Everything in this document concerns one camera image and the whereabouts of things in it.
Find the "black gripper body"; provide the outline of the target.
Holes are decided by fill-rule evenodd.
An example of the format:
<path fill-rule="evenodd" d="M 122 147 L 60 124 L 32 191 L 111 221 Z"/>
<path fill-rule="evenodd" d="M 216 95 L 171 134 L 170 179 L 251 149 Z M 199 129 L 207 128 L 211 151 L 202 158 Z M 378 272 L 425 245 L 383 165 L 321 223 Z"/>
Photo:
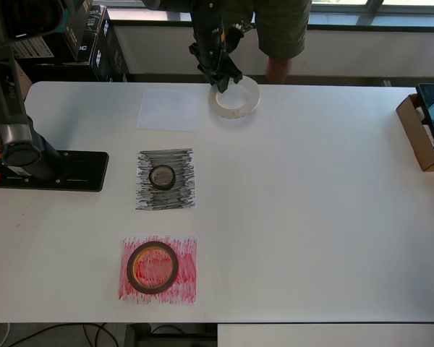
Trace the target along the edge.
<path fill-rule="evenodd" d="M 208 82 L 213 74 L 229 76 L 232 69 L 238 69 L 231 60 L 227 48 L 225 38 L 219 38 L 213 50 L 200 49 L 196 42 L 189 46 L 190 53 L 197 59 L 197 68 L 205 75 Z"/>

